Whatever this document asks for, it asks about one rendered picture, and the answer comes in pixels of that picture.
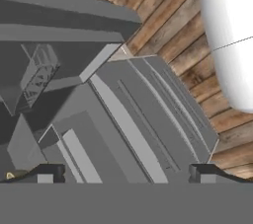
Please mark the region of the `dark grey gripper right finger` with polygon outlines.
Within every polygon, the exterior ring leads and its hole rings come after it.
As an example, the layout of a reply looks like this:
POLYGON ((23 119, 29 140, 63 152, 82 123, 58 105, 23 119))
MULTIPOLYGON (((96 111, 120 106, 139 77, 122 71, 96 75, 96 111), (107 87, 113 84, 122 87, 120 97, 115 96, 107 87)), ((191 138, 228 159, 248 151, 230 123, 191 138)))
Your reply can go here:
POLYGON ((253 184, 253 181, 229 174, 215 164, 191 164, 189 173, 189 182, 193 184, 253 184))

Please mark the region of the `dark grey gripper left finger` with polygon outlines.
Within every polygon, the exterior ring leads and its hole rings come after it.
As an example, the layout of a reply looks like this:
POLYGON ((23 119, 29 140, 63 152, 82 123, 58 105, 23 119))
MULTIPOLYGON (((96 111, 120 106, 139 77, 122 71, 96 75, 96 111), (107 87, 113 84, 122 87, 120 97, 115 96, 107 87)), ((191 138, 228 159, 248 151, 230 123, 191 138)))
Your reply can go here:
POLYGON ((65 183, 65 166, 63 164, 39 164, 31 170, 15 170, 14 179, 2 181, 3 184, 63 184, 65 183))

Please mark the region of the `grey cabinet panel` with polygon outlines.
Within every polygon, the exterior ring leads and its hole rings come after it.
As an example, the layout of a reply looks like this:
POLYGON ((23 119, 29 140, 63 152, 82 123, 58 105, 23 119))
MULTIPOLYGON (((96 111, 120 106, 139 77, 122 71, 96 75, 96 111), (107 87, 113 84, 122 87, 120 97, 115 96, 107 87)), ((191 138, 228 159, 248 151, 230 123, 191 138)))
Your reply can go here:
POLYGON ((120 122, 125 113, 116 84, 46 92, 6 122, 7 151, 20 170, 64 165, 68 183, 150 183, 137 138, 120 122))

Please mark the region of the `grey appliance front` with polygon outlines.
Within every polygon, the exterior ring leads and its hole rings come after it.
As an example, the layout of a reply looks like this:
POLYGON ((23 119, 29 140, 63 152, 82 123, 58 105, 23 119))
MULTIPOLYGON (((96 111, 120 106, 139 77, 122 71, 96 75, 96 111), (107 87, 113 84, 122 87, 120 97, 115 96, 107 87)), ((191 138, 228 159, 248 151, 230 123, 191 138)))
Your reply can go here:
POLYGON ((218 136, 202 108, 158 56, 105 63, 89 84, 155 183, 185 183, 207 163, 218 136))

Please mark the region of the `grey cupboard door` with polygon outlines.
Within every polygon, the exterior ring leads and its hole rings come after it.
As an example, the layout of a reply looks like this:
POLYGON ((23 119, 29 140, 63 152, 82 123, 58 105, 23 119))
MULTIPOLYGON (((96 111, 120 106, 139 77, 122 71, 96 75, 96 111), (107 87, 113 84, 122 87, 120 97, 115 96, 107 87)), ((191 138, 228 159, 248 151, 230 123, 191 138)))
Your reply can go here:
POLYGON ((38 102, 26 107, 21 81, 39 43, 50 44, 60 61, 40 98, 46 91, 83 83, 124 41, 115 31, 0 25, 0 101, 11 116, 30 111, 38 102))

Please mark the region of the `white rounded object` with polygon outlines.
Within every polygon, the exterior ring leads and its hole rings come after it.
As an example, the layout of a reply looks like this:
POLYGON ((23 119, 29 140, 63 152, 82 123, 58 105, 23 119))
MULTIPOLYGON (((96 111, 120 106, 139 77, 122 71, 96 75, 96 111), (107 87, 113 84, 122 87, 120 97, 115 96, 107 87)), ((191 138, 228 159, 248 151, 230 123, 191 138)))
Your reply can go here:
POLYGON ((223 95, 253 113, 253 0, 201 0, 201 15, 223 95))

